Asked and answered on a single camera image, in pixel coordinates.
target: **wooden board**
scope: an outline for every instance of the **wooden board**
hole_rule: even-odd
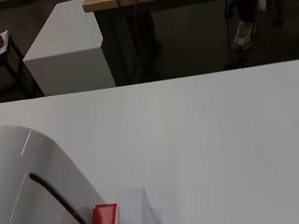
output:
[[[153,2],[156,0],[138,0],[138,3]],[[121,6],[130,6],[135,3],[135,0],[120,0]],[[84,0],[83,9],[85,12],[101,11],[118,7],[116,0]]]

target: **white curved panel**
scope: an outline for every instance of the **white curved panel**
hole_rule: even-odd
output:
[[[30,173],[50,182],[87,221],[94,206],[104,202],[47,136],[21,127],[1,127],[1,223],[77,223],[52,195],[29,178]]]

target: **white tabletop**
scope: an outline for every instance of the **white tabletop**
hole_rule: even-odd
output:
[[[299,62],[0,105],[164,224],[299,221]]]

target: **red object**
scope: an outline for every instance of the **red object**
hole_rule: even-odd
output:
[[[93,224],[116,224],[117,208],[116,203],[96,205],[93,209]]]

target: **white box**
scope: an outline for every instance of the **white box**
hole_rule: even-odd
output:
[[[24,63],[45,95],[115,87],[101,49],[103,37],[81,0],[56,5]]]
[[[119,224],[161,224],[144,188],[102,191],[107,203],[119,206]]]

